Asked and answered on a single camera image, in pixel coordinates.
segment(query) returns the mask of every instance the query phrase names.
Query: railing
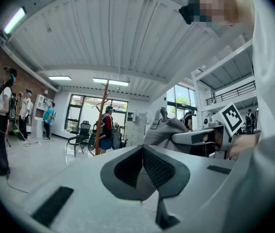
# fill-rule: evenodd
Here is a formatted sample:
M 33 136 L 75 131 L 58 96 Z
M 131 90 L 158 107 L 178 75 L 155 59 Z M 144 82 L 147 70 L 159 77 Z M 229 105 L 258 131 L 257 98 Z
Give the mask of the railing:
M 222 102 L 228 99 L 232 99 L 235 98 L 237 96 L 249 93 L 251 91 L 255 91 L 256 90 L 256 85 L 255 85 L 255 81 L 252 81 L 250 83 L 244 84 L 236 89 L 233 89 L 231 91 L 225 92 L 223 94 L 217 95 L 216 98 L 216 102 Z M 206 103 L 207 105 L 211 105 L 214 101 L 214 98 L 209 98 L 206 99 Z

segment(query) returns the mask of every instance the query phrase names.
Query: vr headset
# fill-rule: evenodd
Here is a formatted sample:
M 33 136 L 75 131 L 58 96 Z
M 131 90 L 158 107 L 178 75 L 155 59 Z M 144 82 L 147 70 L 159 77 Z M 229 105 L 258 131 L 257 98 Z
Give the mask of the vr headset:
M 181 7 L 178 11 L 188 25 L 192 24 L 194 21 L 212 21 L 211 18 L 207 17 L 205 12 L 200 9 L 200 0 L 188 0 L 188 4 Z

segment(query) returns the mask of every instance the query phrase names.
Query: blue shirt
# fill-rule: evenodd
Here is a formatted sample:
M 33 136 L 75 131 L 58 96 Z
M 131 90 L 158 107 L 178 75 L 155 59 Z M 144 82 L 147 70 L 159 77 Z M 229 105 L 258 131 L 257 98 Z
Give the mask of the blue shirt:
M 48 120 L 49 115 L 51 115 L 51 117 L 50 117 L 50 119 L 49 119 L 49 121 L 48 121 L 48 124 L 51 124 L 53 112 L 54 112 L 54 110 L 53 110 L 52 108 L 49 108 L 49 109 L 46 111 L 46 113 L 44 114 L 44 117 L 42 118 L 43 121 Z

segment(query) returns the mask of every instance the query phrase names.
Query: black chair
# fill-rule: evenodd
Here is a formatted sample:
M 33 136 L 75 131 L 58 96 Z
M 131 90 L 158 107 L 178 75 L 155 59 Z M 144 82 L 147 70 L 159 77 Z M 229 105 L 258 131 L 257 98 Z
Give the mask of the black chair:
M 76 134 L 78 136 L 82 135 L 83 138 L 83 144 L 86 143 L 86 140 L 89 139 L 89 130 L 90 130 L 91 125 L 89 124 L 89 121 L 83 121 L 80 124 L 80 131 L 71 131 L 72 134 Z
M 68 145 L 73 145 L 74 146 L 74 156 L 75 157 L 76 157 L 76 146 L 80 146 L 81 151 L 84 153 L 83 146 L 82 146 L 83 139 L 84 139 L 84 137 L 82 135 L 78 135 L 78 136 L 69 138 L 69 141 L 66 144 L 66 153 L 68 152 Z

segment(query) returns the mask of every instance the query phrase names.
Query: ceiling light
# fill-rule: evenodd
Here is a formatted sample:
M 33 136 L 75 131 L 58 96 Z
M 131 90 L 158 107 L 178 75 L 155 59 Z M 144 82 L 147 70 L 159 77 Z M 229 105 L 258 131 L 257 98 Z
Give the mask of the ceiling light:
M 107 79 L 96 79 L 96 78 L 93 78 L 93 81 L 95 83 L 107 83 Z M 128 82 L 117 81 L 117 80 L 110 80 L 108 82 L 108 84 L 116 84 L 116 85 L 122 85 L 122 86 L 128 86 L 129 85 Z
M 71 80 L 69 76 L 49 76 L 51 80 Z
M 6 27 L 4 28 L 4 32 L 9 34 L 13 27 L 24 17 L 26 14 L 25 8 L 19 8 L 19 10 L 14 14 L 14 16 L 10 19 L 7 23 Z

